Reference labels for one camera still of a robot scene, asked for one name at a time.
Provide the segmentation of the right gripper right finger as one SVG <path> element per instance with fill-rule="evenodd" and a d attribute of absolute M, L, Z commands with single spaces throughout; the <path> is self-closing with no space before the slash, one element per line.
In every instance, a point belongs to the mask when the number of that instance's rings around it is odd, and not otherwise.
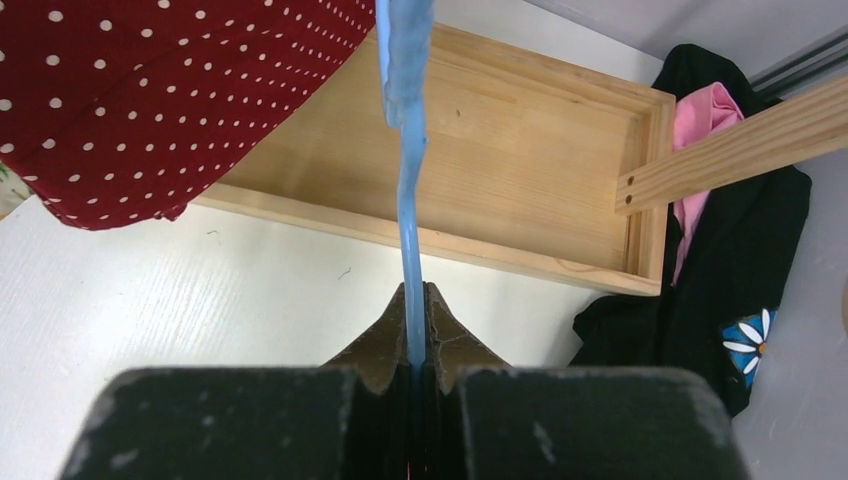
<path fill-rule="evenodd" d="M 508 363 L 456 319 L 435 284 L 426 282 L 424 295 L 428 342 L 423 366 L 424 477 L 464 479 L 464 413 L 457 379 L 472 368 L 501 368 Z"/>

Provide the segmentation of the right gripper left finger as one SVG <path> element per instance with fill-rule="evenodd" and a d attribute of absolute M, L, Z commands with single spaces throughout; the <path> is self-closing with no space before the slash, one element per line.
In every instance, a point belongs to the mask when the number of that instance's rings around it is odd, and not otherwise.
<path fill-rule="evenodd" d="M 407 477 L 407 355 L 404 287 L 381 316 L 325 363 L 351 381 L 343 404 L 342 479 Z"/>

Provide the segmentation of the blue wire hanger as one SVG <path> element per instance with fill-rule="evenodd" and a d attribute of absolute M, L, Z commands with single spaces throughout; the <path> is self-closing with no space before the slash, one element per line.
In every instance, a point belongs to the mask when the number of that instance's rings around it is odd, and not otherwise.
<path fill-rule="evenodd" d="M 431 1 L 378 1 L 375 8 L 384 117 L 400 134 L 397 222 L 405 289 L 407 357 L 426 358 L 426 320 L 416 188 L 428 145 L 424 83 L 434 24 Z"/>

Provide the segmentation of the wooden clothes rack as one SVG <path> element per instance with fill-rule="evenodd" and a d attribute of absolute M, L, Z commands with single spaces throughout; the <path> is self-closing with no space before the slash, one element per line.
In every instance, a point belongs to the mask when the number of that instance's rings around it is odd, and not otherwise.
<path fill-rule="evenodd" d="M 443 25 L 425 100 L 424 253 L 631 295 L 668 203 L 847 145 L 845 77 L 674 151 L 671 95 Z M 197 203 L 394 246 L 399 160 L 369 36 Z"/>

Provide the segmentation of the black garment with flower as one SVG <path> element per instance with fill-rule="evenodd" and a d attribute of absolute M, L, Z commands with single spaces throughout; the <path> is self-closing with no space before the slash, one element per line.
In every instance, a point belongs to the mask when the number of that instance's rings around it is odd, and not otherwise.
<path fill-rule="evenodd" d="M 670 205 L 661 292 L 605 296 L 573 322 L 576 366 L 678 367 L 730 415 L 749 404 L 810 208 L 785 167 Z"/>

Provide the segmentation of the dark red polka-dot garment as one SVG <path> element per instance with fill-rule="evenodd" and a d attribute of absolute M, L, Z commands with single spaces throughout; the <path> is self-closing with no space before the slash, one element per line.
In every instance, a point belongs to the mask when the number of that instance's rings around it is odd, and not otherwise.
<path fill-rule="evenodd" d="M 1 5 L 1 164 L 65 225 L 177 218 L 375 24 L 362 0 Z"/>

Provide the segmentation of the yellow floral print garment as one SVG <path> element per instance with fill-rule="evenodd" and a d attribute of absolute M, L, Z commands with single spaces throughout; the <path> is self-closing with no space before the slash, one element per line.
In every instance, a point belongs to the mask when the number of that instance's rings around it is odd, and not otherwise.
<path fill-rule="evenodd" d="M 3 219 L 33 195 L 29 186 L 6 165 L 0 165 L 0 218 Z"/>

